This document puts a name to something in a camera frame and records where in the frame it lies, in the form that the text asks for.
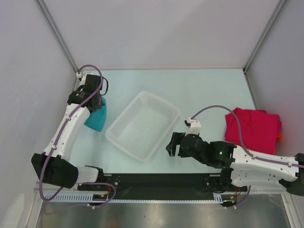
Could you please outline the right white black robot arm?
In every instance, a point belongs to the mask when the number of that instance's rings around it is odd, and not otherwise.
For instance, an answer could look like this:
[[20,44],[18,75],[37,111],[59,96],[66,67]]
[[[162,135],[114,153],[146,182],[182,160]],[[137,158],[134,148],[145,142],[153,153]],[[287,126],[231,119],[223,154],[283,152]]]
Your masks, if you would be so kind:
[[170,157],[193,158],[201,164],[220,169],[219,185],[233,187],[285,189],[304,194],[304,155],[276,156],[244,151],[241,146],[224,141],[206,142],[199,135],[174,132],[166,151]]

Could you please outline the teal t shirt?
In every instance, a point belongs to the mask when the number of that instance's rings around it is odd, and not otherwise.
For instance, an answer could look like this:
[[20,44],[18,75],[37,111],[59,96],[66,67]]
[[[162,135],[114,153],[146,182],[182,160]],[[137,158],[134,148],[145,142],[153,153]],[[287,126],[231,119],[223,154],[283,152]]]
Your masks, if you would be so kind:
[[97,132],[101,132],[103,130],[107,117],[106,99],[103,96],[101,96],[101,99],[104,105],[95,112],[92,112],[84,123],[86,127]]

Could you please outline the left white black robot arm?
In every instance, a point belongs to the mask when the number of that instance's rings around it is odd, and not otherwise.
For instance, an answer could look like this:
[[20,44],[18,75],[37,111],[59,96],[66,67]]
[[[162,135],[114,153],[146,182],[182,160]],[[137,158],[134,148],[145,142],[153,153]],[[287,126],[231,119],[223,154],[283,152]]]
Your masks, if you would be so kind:
[[95,190],[101,189],[105,178],[99,168],[76,167],[70,163],[71,153],[79,131],[86,126],[97,132],[104,128],[107,114],[106,99],[100,92],[107,80],[90,73],[81,78],[80,86],[67,101],[66,112],[58,130],[41,154],[35,153],[31,163],[40,181],[70,189],[88,182]]

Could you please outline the white plastic perforated basket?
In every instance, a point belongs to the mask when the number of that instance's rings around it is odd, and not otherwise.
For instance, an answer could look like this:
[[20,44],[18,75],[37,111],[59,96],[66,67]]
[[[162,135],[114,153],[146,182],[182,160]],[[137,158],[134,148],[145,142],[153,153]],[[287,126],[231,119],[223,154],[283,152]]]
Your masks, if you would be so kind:
[[140,92],[105,131],[106,139],[138,161],[148,161],[180,116],[170,102]]

